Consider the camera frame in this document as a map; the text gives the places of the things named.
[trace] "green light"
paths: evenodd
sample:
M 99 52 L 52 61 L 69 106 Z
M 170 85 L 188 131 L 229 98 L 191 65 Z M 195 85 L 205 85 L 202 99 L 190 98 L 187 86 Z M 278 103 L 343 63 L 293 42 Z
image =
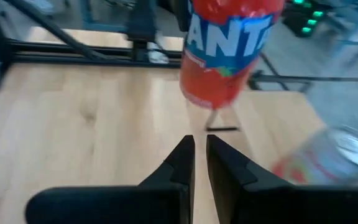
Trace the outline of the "green light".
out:
M 317 23 L 316 20 L 313 20 L 313 19 L 308 20 L 308 25 L 314 26 L 314 25 L 316 25 L 316 23 Z
M 304 33 L 304 34 L 307 34 L 307 33 L 309 33 L 310 31 L 311 31 L 311 29 L 308 28 L 308 27 L 302 28 L 302 33 Z
M 316 11 L 313 13 L 313 17 L 321 17 L 324 13 L 321 11 Z

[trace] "floor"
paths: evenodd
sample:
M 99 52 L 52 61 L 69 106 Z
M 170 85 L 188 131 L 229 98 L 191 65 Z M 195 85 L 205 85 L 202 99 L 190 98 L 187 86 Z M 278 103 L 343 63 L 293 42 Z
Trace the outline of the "floor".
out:
M 53 20 L 61 28 L 81 28 L 78 1 L 71 0 L 71 8 L 67 10 L 64 10 L 63 1 L 52 0 L 52 2 L 57 6 L 58 11 L 53 16 Z M 101 0 L 91 2 L 95 6 L 94 10 L 100 9 L 98 17 L 102 20 L 110 18 L 115 23 L 123 21 L 125 11 L 120 10 L 118 14 L 108 10 L 109 12 L 106 12 L 108 14 L 103 14 L 102 12 L 108 7 Z M 11 21 L 10 24 L 0 18 L 7 35 L 26 39 L 29 29 L 35 24 L 12 7 L 4 6 L 4 8 L 7 9 Z M 157 24 L 163 35 L 183 36 L 177 29 L 175 18 L 160 8 L 157 9 Z M 321 25 L 313 38 L 299 39 L 279 22 L 275 25 L 264 52 L 282 75 L 358 77 L 358 63 L 351 68 L 344 66 L 344 63 L 358 50 L 357 47 L 348 47 L 341 54 L 343 57 L 335 62 L 329 59 L 335 38 L 332 32 Z M 258 68 L 270 73 L 263 63 L 259 63 Z M 264 83 L 262 87 L 266 90 L 279 89 L 276 84 L 268 83 Z M 290 88 L 296 90 L 299 87 L 290 85 Z M 358 83 L 316 83 L 307 97 L 327 124 L 358 125 Z

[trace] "black metal bar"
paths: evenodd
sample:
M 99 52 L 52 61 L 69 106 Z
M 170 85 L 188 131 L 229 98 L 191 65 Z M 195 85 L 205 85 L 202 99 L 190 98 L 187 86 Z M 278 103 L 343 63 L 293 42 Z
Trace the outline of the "black metal bar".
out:
M 138 41 L 132 43 L 131 59 L 134 62 L 148 62 L 147 42 Z
M 220 127 L 220 128 L 211 128 L 212 124 L 215 121 L 216 115 L 218 114 L 217 110 L 212 110 L 208 119 L 205 122 L 205 131 L 215 132 L 215 131 L 239 131 L 238 127 Z
M 276 77 L 274 75 L 259 75 L 257 77 L 250 77 L 250 80 L 255 82 L 286 82 L 286 83 L 308 83 L 308 82 L 358 82 L 357 77 L 298 77 L 281 75 Z
M 43 52 L 43 53 L 59 53 L 59 54 L 75 54 L 76 52 L 70 46 L 65 44 L 45 44 L 30 43 L 17 40 L 9 40 L 15 52 Z M 91 50 L 97 51 L 106 56 L 130 56 L 131 49 L 125 47 L 97 47 L 89 46 Z M 181 51 L 164 50 L 163 52 L 168 58 L 181 59 Z
M 40 24 L 43 28 L 48 30 L 51 34 L 58 37 L 64 43 L 73 48 L 73 50 L 79 54 L 84 55 L 87 58 L 105 58 L 105 55 L 91 50 L 85 44 L 82 44 L 62 31 L 59 26 L 51 22 L 45 15 L 41 14 L 35 7 L 23 0 L 5 0 L 12 4 L 20 12 L 28 16 L 33 21 Z
M 270 60 L 267 58 L 267 56 L 261 52 L 260 53 L 260 58 L 262 58 L 262 60 L 266 63 L 266 65 L 268 66 L 268 68 L 270 69 L 270 71 L 272 71 L 273 75 L 275 76 L 281 76 L 278 71 L 276 70 L 276 68 L 273 66 L 273 64 L 270 62 Z M 282 83 L 282 82 L 278 82 L 278 84 L 284 89 L 284 90 L 290 90 L 286 84 Z
M 254 80 L 248 80 L 248 86 L 251 90 L 262 90 L 260 87 L 259 87 L 259 84 L 254 81 Z
M 57 55 L 32 55 L 16 54 L 14 61 L 17 63 L 50 63 L 61 65 L 100 65 L 100 66 L 126 66 L 126 67 L 148 67 L 148 68 L 180 68 L 180 62 L 158 64 L 150 62 L 133 62 L 130 60 L 90 60 L 76 56 Z

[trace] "wooden tabletop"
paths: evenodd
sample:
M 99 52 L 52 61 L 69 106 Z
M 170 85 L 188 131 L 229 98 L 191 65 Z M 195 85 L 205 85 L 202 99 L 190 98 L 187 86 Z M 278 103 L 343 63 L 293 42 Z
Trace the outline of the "wooden tabletop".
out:
M 86 44 L 128 45 L 121 34 L 68 32 Z M 37 27 L 30 40 L 55 41 Z M 164 41 L 181 49 L 179 38 Z M 137 185 L 186 134 L 196 141 L 194 223 L 218 223 L 209 113 L 184 99 L 174 69 L 14 65 L 0 90 L 0 223 L 24 223 L 28 199 L 49 187 Z M 217 135 L 266 168 L 324 126 L 300 93 L 245 90 L 216 125 L 238 125 Z

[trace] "metal frame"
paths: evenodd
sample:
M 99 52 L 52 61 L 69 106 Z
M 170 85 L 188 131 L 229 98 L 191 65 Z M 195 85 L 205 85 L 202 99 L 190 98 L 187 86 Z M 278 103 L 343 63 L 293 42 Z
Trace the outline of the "metal frame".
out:
M 66 45 L 28 43 L 8 39 L 0 28 L 0 80 L 2 81 L 12 63 L 52 63 L 52 64 L 80 64 L 80 65 L 105 65 L 128 67 L 154 67 L 154 68 L 180 68 L 181 52 L 161 50 L 168 58 L 168 64 L 151 63 L 148 59 L 147 42 L 149 39 L 133 38 L 132 48 L 117 47 L 91 47 L 75 40 L 62 31 L 45 15 L 42 15 L 30 4 L 23 0 L 6 0 L 16 7 L 21 13 L 38 22 L 44 29 L 58 37 Z M 248 81 L 253 90 L 261 90 L 260 82 L 279 83 L 284 90 L 289 90 L 286 83 L 304 84 L 300 91 L 306 92 L 313 82 L 358 82 L 358 78 L 336 77 L 294 77 L 280 75 L 266 55 L 261 55 L 262 60 L 271 69 L 273 75 L 265 75 L 263 71 L 256 71 Z M 206 122 L 207 131 L 236 131 L 237 127 L 211 128 L 217 111 L 213 110 Z

